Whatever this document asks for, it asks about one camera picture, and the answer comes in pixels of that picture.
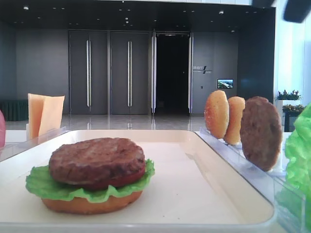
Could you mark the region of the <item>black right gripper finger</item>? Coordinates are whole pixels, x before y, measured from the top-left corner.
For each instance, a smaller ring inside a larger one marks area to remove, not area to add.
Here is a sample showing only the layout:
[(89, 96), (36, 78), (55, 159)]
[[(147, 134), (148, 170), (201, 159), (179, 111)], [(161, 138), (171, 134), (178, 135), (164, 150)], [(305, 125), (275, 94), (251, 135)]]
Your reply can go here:
[(254, 7), (271, 7), (275, 0), (252, 0), (251, 5)]
[(311, 11), (311, 0), (287, 0), (283, 19), (287, 22), (302, 23)]

